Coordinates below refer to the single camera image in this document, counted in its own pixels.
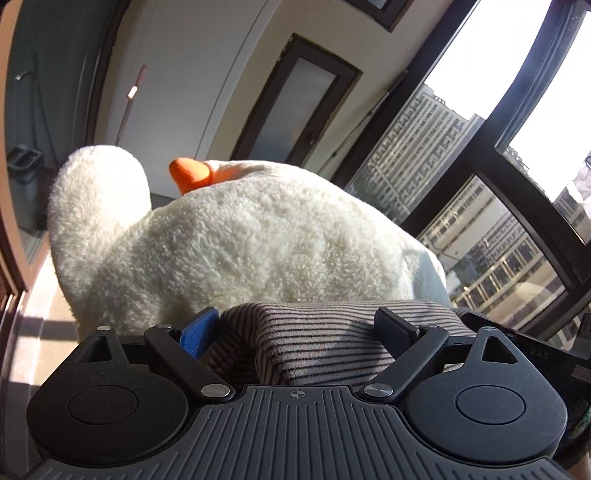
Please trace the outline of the brown striped knit shirt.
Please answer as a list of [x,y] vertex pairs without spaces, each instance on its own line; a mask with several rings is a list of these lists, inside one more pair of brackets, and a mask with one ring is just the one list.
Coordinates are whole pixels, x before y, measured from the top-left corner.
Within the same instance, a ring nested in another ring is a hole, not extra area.
[[205,365],[236,389],[247,384],[356,388],[394,361],[374,335],[381,307],[416,327],[476,335],[462,322],[463,310],[426,300],[245,303],[221,313]]

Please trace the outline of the red pole with white tag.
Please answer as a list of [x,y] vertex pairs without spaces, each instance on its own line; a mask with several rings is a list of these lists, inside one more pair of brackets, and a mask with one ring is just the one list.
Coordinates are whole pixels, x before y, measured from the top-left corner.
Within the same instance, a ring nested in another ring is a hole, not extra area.
[[131,110],[133,107],[133,103],[134,103],[134,99],[139,91],[140,85],[143,81],[143,78],[145,77],[147,71],[147,65],[143,64],[137,74],[137,77],[134,81],[134,83],[132,84],[132,86],[130,87],[129,91],[127,92],[126,95],[126,104],[125,104],[125,108],[124,108],[124,112],[118,127],[118,131],[115,137],[115,142],[114,144],[116,146],[119,146],[126,128],[126,124],[128,122],[129,116],[131,114]]

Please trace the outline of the white hanging cloth on hanger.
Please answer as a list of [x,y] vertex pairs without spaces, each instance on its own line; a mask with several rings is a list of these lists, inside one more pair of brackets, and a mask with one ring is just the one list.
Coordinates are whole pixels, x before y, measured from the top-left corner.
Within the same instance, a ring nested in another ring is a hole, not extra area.
[[578,196],[586,201],[591,195],[591,156],[584,160],[583,166],[573,180],[573,185]]

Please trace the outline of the white plush duck toy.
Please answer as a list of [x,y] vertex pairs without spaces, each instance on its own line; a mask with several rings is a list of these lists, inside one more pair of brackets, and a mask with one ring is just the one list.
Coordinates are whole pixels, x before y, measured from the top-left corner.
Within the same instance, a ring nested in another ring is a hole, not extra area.
[[153,207],[126,150],[87,146],[57,174],[48,233],[80,336],[179,324],[249,302],[450,302],[444,267],[372,205],[293,165],[204,163],[211,179]]

